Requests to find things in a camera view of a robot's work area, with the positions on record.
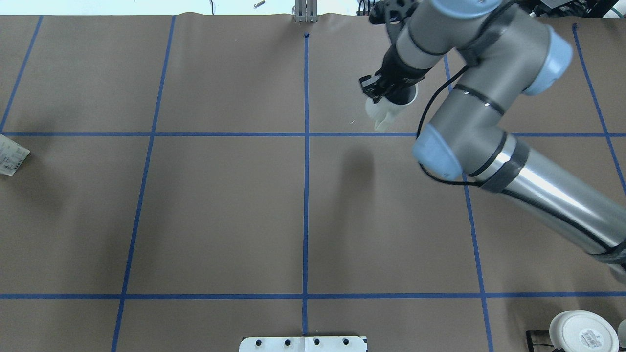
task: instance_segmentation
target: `robotic arm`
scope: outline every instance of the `robotic arm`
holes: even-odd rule
[[[515,2],[378,2],[370,22],[386,23],[392,45],[381,69],[360,79],[366,110],[384,129],[415,99],[416,83],[456,48],[467,66],[418,135],[420,165],[445,180],[465,173],[473,185],[511,197],[626,284],[626,209],[498,126],[519,94],[543,92],[572,60],[570,45]]]

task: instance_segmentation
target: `black strap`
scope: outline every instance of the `black strap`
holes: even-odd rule
[[[475,96],[477,99],[479,99],[480,101],[482,101],[485,104],[489,104],[490,107],[492,107],[494,110],[496,110],[500,115],[504,115],[506,113],[506,110],[497,102],[493,101],[491,98],[489,98],[488,96],[482,94],[481,92],[475,90],[474,88],[470,88],[466,85],[462,85],[461,83],[457,83],[454,86],[455,89],[458,90],[462,90],[462,91],[466,91],[468,92],[470,95]]]
[[[626,239],[610,251],[603,254],[592,254],[592,257],[606,264],[626,264]]]
[[[526,165],[530,147],[523,140],[517,140],[511,160],[491,176],[480,188],[491,193],[500,193],[520,174]]]
[[[465,59],[468,66],[478,65],[478,57],[500,39],[500,36],[502,36],[511,22],[513,22],[515,13],[515,9],[508,8],[485,29],[483,34],[472,39],[468,44],[456,48],[459,54]]]
[[[407,65],[402,58],[400,58],[396,45],[392,44],[382,58],[380,72],[385,78],[394,79],[396,81],[421,81],[429,70],[430,68],[421,70]]]
[[[413,42],[415,47],[417,47],[417,49],[420,49],[423,53],[426,53],[426,54],[429,54],[429,55],[433,55],[433,56],[443,56],[443,55],[448,53],[448,52],[445,52],[445,53],[435,53],[434,51],[430,51],[430,50],[424,49],[421,45],[418,44],[418,41],[415,40],[416,37],[413,36],[412,29],[413,29],[413,27],[409,27],[409,37],[411,37],[411,41]]]
[[[506,136],[507,136],[506,132],[502,133],[502,139],[500,140],[500,144],[498,144],[498,148],[496,148],[496,150],[493,152],[493,154],[491,154],[491,156],[489,157],[489,160],[487,160],[483,164],[483,166],[478,168],[478,170],[472,172],[468,176],[476,177],[476,176],[480,175],[481,173],[483,173],[483,171],[487,170],[489,165],[491,165],[491,163],[493,163],[493,161],[496,160],[496,158],[498,157],[498,154],[500,154],[500,152],[504,149],[505,143],[506,143]]]

